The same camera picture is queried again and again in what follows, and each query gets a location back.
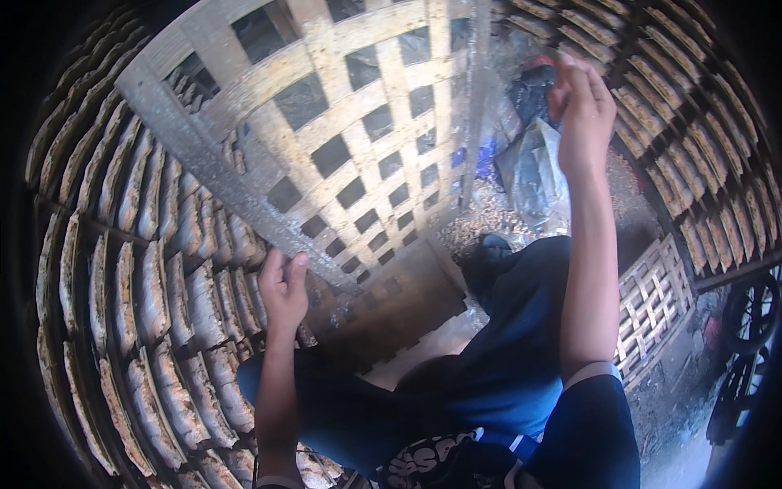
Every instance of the fingers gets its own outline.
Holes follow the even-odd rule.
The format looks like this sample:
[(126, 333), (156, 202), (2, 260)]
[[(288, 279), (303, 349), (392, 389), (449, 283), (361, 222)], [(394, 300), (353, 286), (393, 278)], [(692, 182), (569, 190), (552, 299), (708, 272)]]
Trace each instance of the fingers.
[(585, 109), (597, 109), (589, 78), (580, 66), (576, 64), (566, 66), (563, 70), (563, 77), (572, 89), (570, 94), (571, 103), (575, 103), (577, 106)]
[(553, 87), (548, 91), (548, 116), (552, 120), (562, 120), (569, 98), (570, 93), (562, 88)]
[(606, 115), (609, 111), (615, 110), (614, 98), (611, 97), (611, 92), (608, 91), (608, 87), (605, 86), (603, 79), (600, 78), (600, 74), (594, 69), (592, 63), (585, 61), (583, 64), (586, 65), (584, 73), (586, 73), (586, 78), (589, 80), (590, 90), (597, 104), (597, 111), (601, 115)]
[(258, 281), (275, 284), (282, 281), (282, 269), (285, 265), (285, 255), (278, 248), (272, 248), (264, 260), (264, 268), (260, 271)]
[(289, 290), (304, 290), (304, 277), (307, 274), (307, 263), (310, 257), (300, 251), (285, 266), (285, 281), (289, 285)]

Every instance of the wooden lattice rack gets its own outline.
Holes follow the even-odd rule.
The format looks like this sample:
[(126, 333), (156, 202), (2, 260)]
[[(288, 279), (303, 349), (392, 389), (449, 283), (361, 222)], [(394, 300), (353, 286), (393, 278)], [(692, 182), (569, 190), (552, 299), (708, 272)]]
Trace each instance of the wooden lattice rack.
[[(196, 3), (141, 50), (117, 86), (215, 196), (274, 245), (309, 251), (313, 270), (357, 292), (358, 283), (423, 231), (427, 218), (454, 203), (450, 85), (465, 71), (467, 52), (452, 55), (450, 21), (468, 10), (445, 0), (367, 2), (366, 13), (335, 23), (323, 0), (290, 2), (302, 38), (253, 65), (231, 24), (265, 4)], [(424, 27), (429, 60), (405, 66), (398, 36)], [(368, 46), (375, 47), (380, 77), (353, 90), (345, 56)], [(220, 89), (196, 114), (165, 82), (192, 53)], [(311, 74), (328, 108), (294, 130), (274, 96)], [(432, 89), (433, 107), (413, 117), (411, 92), (422, 87)], [(373, 141), (362, 119), (384, 108), (393, 129)], [(254, 132), (269, 152), (255, 174), (249, 161), (246, 174), (233, 171), (220, 151), (236, 128)], [(422, 145), (431, 136), (433, 147)], [(318, 162), (319, 149), (343, 145), (345, 160)], [(381, 175), (378, 165), (387, 158), (399, 161), (401, 171)], [(326, 227), (305, 236), (302, 225), (316, 216)], [(359, 226), (362, 218), (371, 222), (367, 228)]]
[(673, 235), (655, 240), (619, 278), (619, 338), (614, 363), (626, 390), (656, 365), (693, 311), (690, 283)]

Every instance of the wooden slat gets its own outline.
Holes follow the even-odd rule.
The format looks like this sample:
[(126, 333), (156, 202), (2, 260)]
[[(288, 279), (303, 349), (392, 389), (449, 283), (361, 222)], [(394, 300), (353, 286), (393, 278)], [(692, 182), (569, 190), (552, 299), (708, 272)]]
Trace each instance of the wooden slat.
[(128, 105), (143, 117), (149, 127), (182, 166), (193, 173), (203, 185), (220, 198), (265, 239), (290, 256), (301, 250), (310, 253), (311, 269), (336, 286), (351, 293), (360, 289), (345, 279), (345, 275), (327, 257), (312, 250), (297, 234), (290, 232), (243, 179), (234, 172), (224, 171), (227, 164), (217, 146), (206, 140), (181, 106), (167, 84), (156, 79), (152, 68), (142, 56), (137, 56), (117, 79), (117, 87)]
[(249, 70), (247, 52), (216, 2), (201, 0), (196, 5), (199, 8), (191, 9), (179, 27), (212, 78), (221, 88), (228, 87)]

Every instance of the red object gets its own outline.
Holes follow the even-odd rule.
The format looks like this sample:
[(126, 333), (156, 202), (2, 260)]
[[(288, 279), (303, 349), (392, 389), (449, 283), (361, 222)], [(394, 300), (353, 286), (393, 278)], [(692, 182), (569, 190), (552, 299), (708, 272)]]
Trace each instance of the red object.
[(703, 328), (703, 336), (706, 339), (706, 347), (711, 351), (719, 350), (719, 320), (709, 318), (706, 327)]
[(551, 60), (548, 56), (535, 56), (534, 58), (527, 59), (524, 62), (524, 66), (522, 66), (522, 71), (527, 70), (533, 70), (537, 67), (541, 67), (544, 64), (547, 64), (548, 66), (552, 67), (554, 65), (554, 61)]

